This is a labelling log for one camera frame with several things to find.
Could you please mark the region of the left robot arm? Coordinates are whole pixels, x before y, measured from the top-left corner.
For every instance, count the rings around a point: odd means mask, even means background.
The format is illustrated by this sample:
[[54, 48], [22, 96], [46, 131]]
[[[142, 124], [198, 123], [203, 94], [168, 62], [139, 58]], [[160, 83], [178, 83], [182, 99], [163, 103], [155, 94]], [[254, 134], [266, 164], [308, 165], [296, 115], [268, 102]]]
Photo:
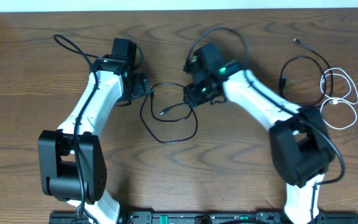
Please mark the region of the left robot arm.
[[114, 39], [110, 54], [95, 57], [71, 43], [68, 49], [89, 64], [89, 80], [69, 117], [38, 139], [40, 179], [45, 195], [75, 207], [54, 212], [50, 223], [127, 223], [120, 203], [106, 190], [107, 168], [100, 138], [114, 106], [131, 105], [150, 93], [143, 73], [136, 73], [141, 52], [129, 39]]

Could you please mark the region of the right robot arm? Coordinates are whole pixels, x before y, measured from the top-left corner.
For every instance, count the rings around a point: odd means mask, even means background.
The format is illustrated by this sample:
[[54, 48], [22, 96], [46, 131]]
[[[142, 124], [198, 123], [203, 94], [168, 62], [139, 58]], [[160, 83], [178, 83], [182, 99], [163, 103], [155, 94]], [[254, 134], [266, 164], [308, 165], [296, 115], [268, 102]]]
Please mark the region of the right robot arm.
[[287, 184], [286, 217], [292, 223], [316, 221], [318, 184], [335, 156], [318, 109], [284, 100], [239, 61], [223, 59], [212, 43], [190, 54], [183, 69], [193, 77], [184, 89], [191, 108], [222, 95], [267, 130], [273, 165]]

